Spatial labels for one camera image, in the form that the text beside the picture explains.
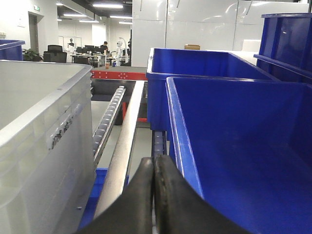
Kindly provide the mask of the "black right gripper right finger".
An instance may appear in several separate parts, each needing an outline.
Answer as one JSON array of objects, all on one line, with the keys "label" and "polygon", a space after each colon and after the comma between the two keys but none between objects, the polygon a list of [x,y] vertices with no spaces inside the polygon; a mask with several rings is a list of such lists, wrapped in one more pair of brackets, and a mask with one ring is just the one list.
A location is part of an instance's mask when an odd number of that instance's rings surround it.
[{"label": "black right gripper right finger", "polygon": [[156,227],[160,234],[248,234],[204,201],[172,159],[154,160]]}]

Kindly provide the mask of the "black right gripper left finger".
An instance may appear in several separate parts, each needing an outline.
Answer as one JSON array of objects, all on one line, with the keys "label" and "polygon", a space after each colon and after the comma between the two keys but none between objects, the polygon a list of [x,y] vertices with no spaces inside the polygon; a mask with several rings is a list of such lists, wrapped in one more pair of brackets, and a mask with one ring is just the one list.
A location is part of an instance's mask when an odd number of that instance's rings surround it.
[{"label": "black right gripper left finger", "polygon": [[151,234],[154,164],[141,159],[132,180],[122,194],[77,234]]}]

